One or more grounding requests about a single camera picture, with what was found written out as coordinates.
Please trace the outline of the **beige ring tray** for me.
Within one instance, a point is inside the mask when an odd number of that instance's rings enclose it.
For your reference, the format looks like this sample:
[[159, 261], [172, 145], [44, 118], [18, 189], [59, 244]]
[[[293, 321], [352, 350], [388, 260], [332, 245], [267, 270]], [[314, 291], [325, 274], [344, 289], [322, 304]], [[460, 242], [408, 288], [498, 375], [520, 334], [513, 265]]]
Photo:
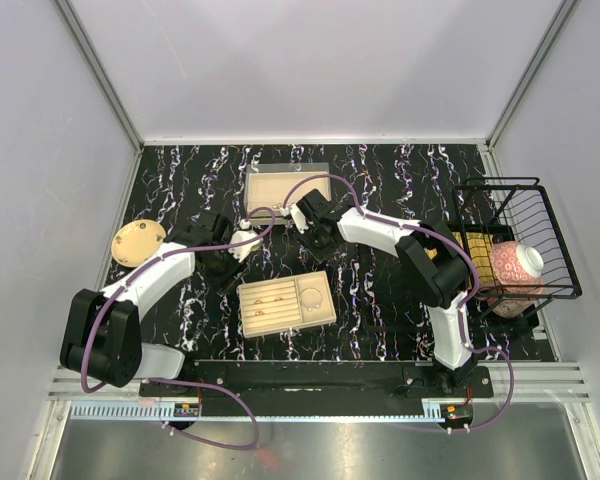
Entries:
[[325, 271], [245, 283], [237, 291], [245, 338], [329, 325], [336, 321]]

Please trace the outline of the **beige jewelry drawer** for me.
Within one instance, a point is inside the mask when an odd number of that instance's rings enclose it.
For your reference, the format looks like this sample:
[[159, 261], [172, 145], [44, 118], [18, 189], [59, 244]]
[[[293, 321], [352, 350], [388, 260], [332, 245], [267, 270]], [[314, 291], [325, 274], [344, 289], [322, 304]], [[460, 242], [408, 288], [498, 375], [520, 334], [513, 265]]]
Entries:
[[[250, 213], [258, 207], [268, 207], [275, 214], [275, 224], [285, 223], [281, 208], [289, 191], [301, 180], [316, 175], [316, 172], [272, 172], [249, 173], [245, 185], [245, 210]], [[301, 185], [287, 201], [287, 206], [299, 200], [312, 189], [319, 190], [327, 199], [331, 199], [329, 178], [319, 178]]]

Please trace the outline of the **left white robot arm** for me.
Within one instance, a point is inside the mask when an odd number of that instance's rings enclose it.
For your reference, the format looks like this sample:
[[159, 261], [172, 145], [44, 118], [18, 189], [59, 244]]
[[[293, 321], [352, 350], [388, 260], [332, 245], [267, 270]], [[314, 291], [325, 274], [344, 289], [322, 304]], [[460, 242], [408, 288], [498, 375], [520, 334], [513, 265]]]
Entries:
[[176, 230], [140, 266], [99, 291], [82, 289], [71, 301], [59, 362], [66, 369], [124, 387], [133, 380], [161, 378], [176, 396], [195, 386], [196, 372], [185, 354], [142, 341], [141, 321], [178, 283], [194, 273], [221, 290], [234, 286], [257, 234], [237, 229], [227, 217], [202, 213]]

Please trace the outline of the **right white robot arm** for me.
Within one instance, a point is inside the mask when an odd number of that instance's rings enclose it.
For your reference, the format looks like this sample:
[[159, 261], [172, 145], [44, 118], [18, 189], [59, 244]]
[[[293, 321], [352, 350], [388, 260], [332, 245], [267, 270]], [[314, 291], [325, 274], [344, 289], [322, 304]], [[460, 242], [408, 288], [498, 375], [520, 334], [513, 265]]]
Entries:
[[358, 203], [327, 200], [313, 189], [285, 207], [301, 243], [318, 260], [343, 243], [387, 253], [399, 261], [406, 286], [427, 307], [434, 335], [434, 384], [456, 396], [470, 383], [472, 362], [466, 303], [469, 278], [477, 273], [443, 222], [423, 223], [373, 213]]

